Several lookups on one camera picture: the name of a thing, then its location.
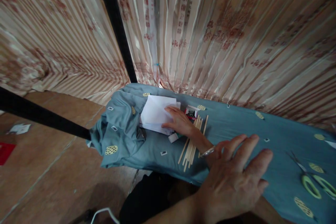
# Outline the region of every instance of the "metal frame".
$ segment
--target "metal frame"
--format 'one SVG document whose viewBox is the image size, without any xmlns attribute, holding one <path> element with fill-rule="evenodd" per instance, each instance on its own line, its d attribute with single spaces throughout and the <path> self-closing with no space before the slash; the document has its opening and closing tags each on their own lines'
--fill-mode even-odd
<svg viewBox="0 0 336 224">
<path fill-rule="evenodd" d="M 118 5 L 118 0 L 103 0 L 105 7 L 110 18 L 110 22 L 117 39 L 119 50 L 121 56 L 124 60 L 126 70 L 129 79 L 132 83 L 137 83 L 137 77 L 135 75 L 134 65 L 131 57 L 130 48 L 128 46 L 127 37 L 123 25 L 123 20 L 121 18 L 120 9 Z"/>
<path fill-rule="evenodd" d="M 0 110 L 87 140 L 91 140 L 90 131 L 87 128 L 71 122 L 68 119 L 2 87 L 0 87 L 0 97 Z"/>
</svg>

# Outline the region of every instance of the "silver bracelet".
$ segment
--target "silver bracelet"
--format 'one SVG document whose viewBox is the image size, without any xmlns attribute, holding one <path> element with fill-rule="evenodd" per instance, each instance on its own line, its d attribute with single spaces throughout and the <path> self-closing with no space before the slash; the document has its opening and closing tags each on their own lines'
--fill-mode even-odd
<svg viewBox="0 0 336 224">
<path fill-rule="evenodd" d="M 208 149 L 206 152 L 200 155 L 200 158 L 205 158 L 206 156 L 209 156 L 212 152 L 215 151 L 215 145 L 212 146 L 210 149 Z"/>
</svg>

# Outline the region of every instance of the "scissor handle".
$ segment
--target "scissor handle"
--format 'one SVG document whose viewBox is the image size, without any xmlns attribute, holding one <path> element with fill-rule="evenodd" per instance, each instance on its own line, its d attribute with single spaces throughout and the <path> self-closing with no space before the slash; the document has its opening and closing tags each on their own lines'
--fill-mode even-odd
<svg viewBox="0 0 336 224">
<path fill-rule="evenodd" d="M 301 177 L 302 180 L 302 184 L 305 187 L 305 189 L 311 194 L 313 195 L 315 198 L 317 199 L 321 199 L 322 196 L 319 192 L 319 190 L 315 187 L 315 185 L 313 184 L 312 180 L 307 176 L 307 175 L 302 175 Z"/>
<path fill-rule="evenodd" d="M 336 197 L 336 189 L 324 178 L 312 174 L 313 178 L 322 186 L 323 190 L 332 197 Z"/>
</svg>

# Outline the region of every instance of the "stack of paper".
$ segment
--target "stack of paper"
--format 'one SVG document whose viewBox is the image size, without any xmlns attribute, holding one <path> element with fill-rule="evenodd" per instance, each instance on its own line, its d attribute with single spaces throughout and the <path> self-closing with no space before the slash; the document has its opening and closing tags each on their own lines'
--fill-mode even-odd
<svg viewBox="0 0 336 224">
<path fill-rule="evenodd" d="M 181 103 L 175 98 L 149 95 L 140 115 L 140 127 L 160 132 L 165 135 L 174 133 L 172 129 L 161 128 L 163 123 L 172 123 L 173 118 L 165 111 L 165 107 L 173 106 L 180 109 Z"/>
</svg>

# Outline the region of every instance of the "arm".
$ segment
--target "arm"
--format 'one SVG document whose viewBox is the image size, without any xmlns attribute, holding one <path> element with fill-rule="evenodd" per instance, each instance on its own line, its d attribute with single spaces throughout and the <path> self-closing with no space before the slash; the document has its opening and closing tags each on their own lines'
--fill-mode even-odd
<svg viewBox="0 0 336 224">
<path fill-rule="evenodd" d="M 157 214 L 152 217 L 146 224 L 189 224 L 197 223 L 197 204 L 193 196 L 187 197 L 180 202 L 176 203 L 174 206 L 168 208 L 167 210 Z"/>
<path fill-rule="evenodd" d="M 189 121 L 181 110 L 173 107 L 168 107 L 166 110 L 173 116 L 174 123 L 163 125 L 163 127 L 173 128 L 175 131 L 189 137 L 200 153 L 206 152 L 213 146 L 213 144 Z M 223 148 L 224 155 L 232 156 L 235 149 L 237 149 L 245 139 L 247 139 L 247 136 L 242 134 L 236 136 L 231 141 L 220 142 L 216 146 L 215 151 L 205 158 L 209 169 L 211 169 L 214 162 L 220 158 Z M 265 220 L 267 223 L 285 223 L 283 218 L 264 197 L 260 197 L 255 207 L 252 209 L 252 213 Z"/>
<path fill-rule="evenodd" d="M 239 136 L 231 142 L 237 144 L 241 139 Z M 146 223 L 212 224 L 250 211 L 268 186 L 261 177 L 273 157 L 270 150 L 263 150 L 244 169 L 258 140 L 256 135 L 245 138 L 234 156 L 233 152 L 224 150 L 213 162 L 197 193 Z"/>
</svg>

